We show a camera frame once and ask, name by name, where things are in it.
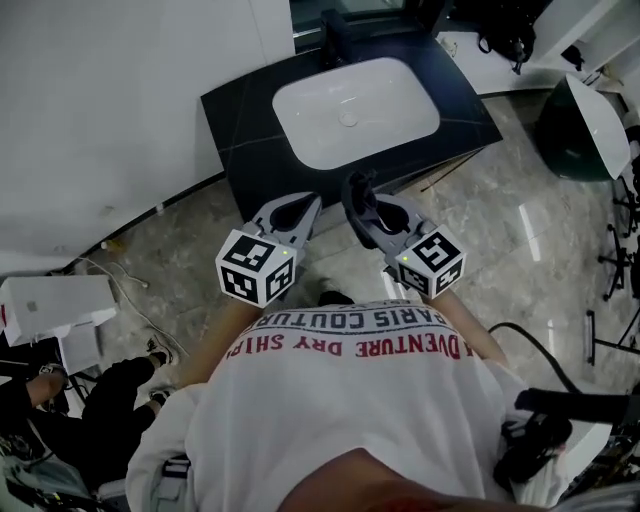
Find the white t-shirt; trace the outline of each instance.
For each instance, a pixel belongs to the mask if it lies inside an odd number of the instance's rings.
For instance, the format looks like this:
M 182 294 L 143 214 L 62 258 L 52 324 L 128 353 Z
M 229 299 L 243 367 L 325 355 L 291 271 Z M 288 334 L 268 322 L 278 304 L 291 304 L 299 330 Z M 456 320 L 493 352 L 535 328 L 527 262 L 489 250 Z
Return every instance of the white t-shirt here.
M 207 384 L 171 396 L 129 464 L 140 510 L 159 464 L 186 453 L 206 511 L 274 512 L 356 448 L 433 490 L 504 501 L 500 427 L 525 388 L 481 361 L 435 310 L 408 301 L 267 315 Z

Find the faucet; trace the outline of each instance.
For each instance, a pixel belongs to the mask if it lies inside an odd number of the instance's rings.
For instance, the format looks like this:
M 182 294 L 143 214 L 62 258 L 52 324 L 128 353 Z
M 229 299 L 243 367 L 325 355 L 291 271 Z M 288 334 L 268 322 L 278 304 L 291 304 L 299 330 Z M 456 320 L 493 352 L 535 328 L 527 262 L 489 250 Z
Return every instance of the faucet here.
M 320 13 L 320 28 L 322 30 L 322 46 L 320 58 L 327 69 L 346 66 L 353 62 L 353 48 L 351 46 L 351 30 L 342 16 L 335 9 L 328 9 Z

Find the sink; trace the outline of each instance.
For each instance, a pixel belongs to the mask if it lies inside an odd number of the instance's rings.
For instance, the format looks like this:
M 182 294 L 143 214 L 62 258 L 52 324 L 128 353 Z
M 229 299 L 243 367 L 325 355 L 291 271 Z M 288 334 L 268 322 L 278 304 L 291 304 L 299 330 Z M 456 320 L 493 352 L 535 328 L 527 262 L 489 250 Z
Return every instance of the sink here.
M 413 71 L 388 57 L 285 85 L 272 104 L 295 155 L 321 171 L 427 137 L 440 125 Z

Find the shoe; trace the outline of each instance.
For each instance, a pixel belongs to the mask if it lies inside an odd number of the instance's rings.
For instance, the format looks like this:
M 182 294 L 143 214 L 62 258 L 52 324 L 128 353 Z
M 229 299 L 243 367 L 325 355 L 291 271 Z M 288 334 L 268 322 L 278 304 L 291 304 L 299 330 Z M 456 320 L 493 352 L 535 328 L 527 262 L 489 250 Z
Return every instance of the shoe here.
M 320 295 L 325 292 L 338 292 L 342 293 L 340 286 L 330 277 L 323 277 L 318 281 L 318 287 L 320 288 Z
M 176 388 L 169 385 L 153 388 L 151 391 L 149 391 L 149 400 L 155 400 L 160 405 L 164 405 L 164 403 L 167 401 L 167 398 L 173 395 L 175 391 Z
M 149 355 L 153 352 L 162 352 L 167 356 L 166 364 L 176 366 L 180 363 L 180 352 L 173 348 L 173 343 L 164 334 L 151 327 L 145 327 L 142 333 L 147 338 L 147 353 Z

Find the black countertop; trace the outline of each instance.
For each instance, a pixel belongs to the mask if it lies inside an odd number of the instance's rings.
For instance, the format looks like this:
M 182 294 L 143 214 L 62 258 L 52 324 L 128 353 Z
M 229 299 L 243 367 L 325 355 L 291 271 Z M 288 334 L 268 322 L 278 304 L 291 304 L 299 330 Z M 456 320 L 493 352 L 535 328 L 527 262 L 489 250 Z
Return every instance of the black countertop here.
M 324 206 L 340 200 L 346 176 L 375 169 L 376 185 L 390 183 L 502 140 L 491 116 L 449 55 L 428 34 L 412 32 L 354 41 L 358 62 L 395 57 L 407 64 L 440 113 L 425 138 L 337 169 L 319 171 L 295 156 L 271 101 L 282 86 L 322 71 L 318 51 L 277 62 L 202 96 L 209 127 L 238 208 L 249 220 L 267 201 L 312 190 Z

